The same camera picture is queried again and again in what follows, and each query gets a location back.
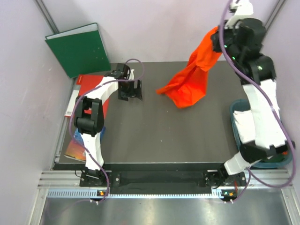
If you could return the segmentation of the orange t-shirt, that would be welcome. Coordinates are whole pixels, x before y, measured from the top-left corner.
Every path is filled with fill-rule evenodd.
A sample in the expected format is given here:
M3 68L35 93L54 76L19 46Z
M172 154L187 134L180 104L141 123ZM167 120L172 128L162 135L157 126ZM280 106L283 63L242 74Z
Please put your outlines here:
M178 108L193 106L205 97L209 71L222 54L213 51L211 36L217 31L218 27L214 27L204 36L191 53L186 67L174 75L166 86L156 90L157 94L166 95Z

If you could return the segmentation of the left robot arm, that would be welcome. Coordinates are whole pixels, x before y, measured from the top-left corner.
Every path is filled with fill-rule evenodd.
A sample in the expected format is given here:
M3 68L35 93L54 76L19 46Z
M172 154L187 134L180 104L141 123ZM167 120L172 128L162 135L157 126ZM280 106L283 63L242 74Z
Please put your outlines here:
M95 88L77 97L75 102L74 126L82 138L86 155L81 179L94 186L109 184L103 168L100 137L105 123L103 105L114 92L123 101L143 99L142 81L134 77L127 64L117 64L115 70L107 73Z

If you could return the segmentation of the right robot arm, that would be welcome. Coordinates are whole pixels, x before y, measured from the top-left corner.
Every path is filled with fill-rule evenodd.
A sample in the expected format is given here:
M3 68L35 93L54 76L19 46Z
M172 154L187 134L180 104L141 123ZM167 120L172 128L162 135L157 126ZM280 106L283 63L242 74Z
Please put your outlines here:
M236 174L263 159L284 151L295 154L294 143L280 119L274 63L261 53L266 28L252 17L253 13L250 1L229 0L217 31L211 36L213 51L224 55L240 79L255 127L254 140L242 144L238 153L218 170L219 181L226 186L236 180Z

